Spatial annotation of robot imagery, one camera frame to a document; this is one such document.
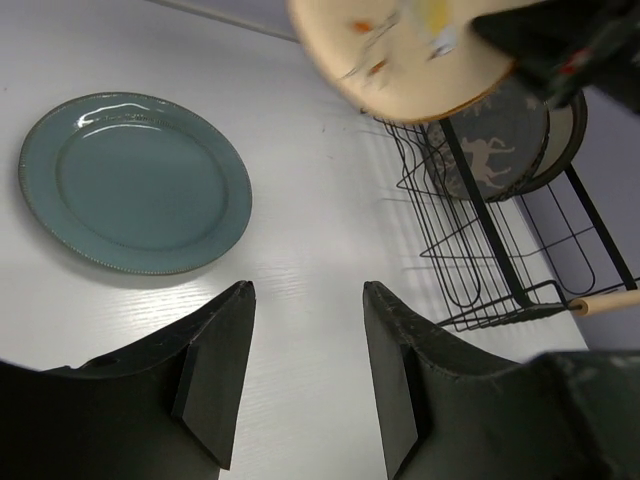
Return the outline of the beige floral plate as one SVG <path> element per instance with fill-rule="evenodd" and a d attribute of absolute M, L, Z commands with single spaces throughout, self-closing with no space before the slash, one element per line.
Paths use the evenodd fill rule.
<path fill-rule="evenodd" d="M 297 38 L 319 73 L 355 106 L 384 119 L 434 120 L 486 97 L 512 60 L 472 21 L 516 1 L 296 0 Z"/>

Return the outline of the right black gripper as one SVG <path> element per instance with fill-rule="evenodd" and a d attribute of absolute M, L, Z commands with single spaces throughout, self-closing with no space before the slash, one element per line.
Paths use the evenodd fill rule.
<path fill-rule="evenodd" d="M 639 111 L 639 3 L 541 1 L 484 14 L 474 33 L 514 61 L 514 76 L 552 107 L 594 87 Z"/>

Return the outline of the teal blue plate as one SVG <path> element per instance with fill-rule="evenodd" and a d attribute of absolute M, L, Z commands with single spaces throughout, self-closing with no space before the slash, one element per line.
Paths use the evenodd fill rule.
<path fill-rule="evenodd" d="M 19 155 L 36 221 L 99 265 L 173 275 L 225 255 L 249 224 L 246 166 L 210 122 L 167 100 L 101 92 L 39 119 Z"/>

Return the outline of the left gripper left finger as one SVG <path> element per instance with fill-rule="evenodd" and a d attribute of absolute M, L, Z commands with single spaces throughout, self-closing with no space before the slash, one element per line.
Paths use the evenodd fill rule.
<path fill-rule="evenodd" d="M 215 479 L 231 464 L 256 310 L 240 281 L 78 368 L 1 366 L 5 479 Z"/>

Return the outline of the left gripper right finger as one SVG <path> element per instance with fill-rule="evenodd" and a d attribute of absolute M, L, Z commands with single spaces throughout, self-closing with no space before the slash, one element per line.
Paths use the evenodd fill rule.
<path fill-rule="evenodd" d="M 378 281 L 364 324 L 391 479 L 635 479 L 639 356 L 488 353 Z"/>

